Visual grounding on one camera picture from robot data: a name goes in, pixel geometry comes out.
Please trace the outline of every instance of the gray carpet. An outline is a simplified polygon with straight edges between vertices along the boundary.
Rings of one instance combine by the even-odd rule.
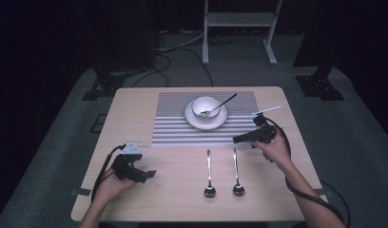
[[[190,36],[167,34],[164,47],[178,45]],[[319,177],[346,199],[351,227],[388,227],[388,137],[356,94],[349,79],[333,69],[329,80],[345,101],[327,102],[303,96],[295,76],[313,74],[315,67],[292,67],[301,36],[276,35],[272,47],[279,64],[270,66],[260,36],[240,36],[238,42],[209,48],[208,69],[213,86],[279,86],[295,119]],[[201,56],[201,45],[184,47]],[[163,71],[169,86],[211,86],[198,57],[187,50],[166,54],[171,65]],[[167,59],[157,57],[162,68]],[[125,87],[140,75],[126,78]],[[99,114],[106,114],[112,98],[82,101],[96,75],[88,69],[72,89],[25,176],[0,216],[0,227],[76,227],[70,218],[99,134],[90,129]],[[166,86],[154,74],[136,87]],[[340,198],[329,198],[346,218]],[[288,222],[268,222],[268,227],[290,227]],[[118,223],[137,227],[137,223]]]

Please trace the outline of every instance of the white plate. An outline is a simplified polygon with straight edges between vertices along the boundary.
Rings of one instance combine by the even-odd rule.
[[[191,101],[187,104],[184,110],[184,116],[185,119],[188,121],[189,124],[192,126],[201,129],[201,130],[212,130],[217,127],[220,127],[224,122],[227,120],[227,107],[225,105],[221,106],[220,113],[215,118],[206,118],[206,117],[199,117],[194,114],[193,110],[191,109],[191,105],[194,102]]]

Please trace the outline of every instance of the right hand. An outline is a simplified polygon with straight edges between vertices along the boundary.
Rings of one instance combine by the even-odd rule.
[[[251,144],[262,151],[262,155],[266,160],[272,160],[282,170],[284,166],[291,162],[291,158],[280,130],[278,128],[276,130],[275,139],[270,144],[259,141],[251,142]]]

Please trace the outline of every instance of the white bowl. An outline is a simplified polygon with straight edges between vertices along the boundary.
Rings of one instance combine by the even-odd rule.
[[[213,97],[199,97],[191,105],[191,109],[193,110],[194,114],[201,118],[214,118],[218,116],[220,113],[221,108],[218,107],[217,109],[213,110],[209,115],[201,116],[200,113],[202,111],[211,111],[218,105],[220,105],[221,102]]]

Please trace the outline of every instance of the spoon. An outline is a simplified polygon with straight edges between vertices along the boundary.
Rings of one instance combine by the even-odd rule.
[[[224,104],[226,104],[228,101],[230,101],[230,100],[232,100],[234,97],[236,97],[236,95],[238,95],[238,93],[235,93],[235,94],[233,94],[229,99],[227,99],[226,101],[224,101],[223,103],[221,103],[221,104],[219,104],[217,107],[215,107],[214,109],[212,109],[212,110],[205,110],[205,111],[202,111],[202,112],[200,112],[200,114],[198,114],[199,116],[201,116],[201,117],[207,117],[207,116],[209,116],[209,114],[211,113],[211,112],[213,112],[215,109],[217,109],[218,107],[220,107],[220,106],[222,106],[222,105],[224,105]]]
[[[235,168],[236,168],[236,184],[233,187],[233,193],[236,196],[242,196],[244,195],[245,191],[243,186],[239,184],[238,159],[237,159],[236,149],[233,149],[233,160],[235,161]]]
[[[213,198],[217,194],[215,188],[211,185],[211,151],[207,151],[208,156],[208,186],[205,187],[204,194],[208,198]]]

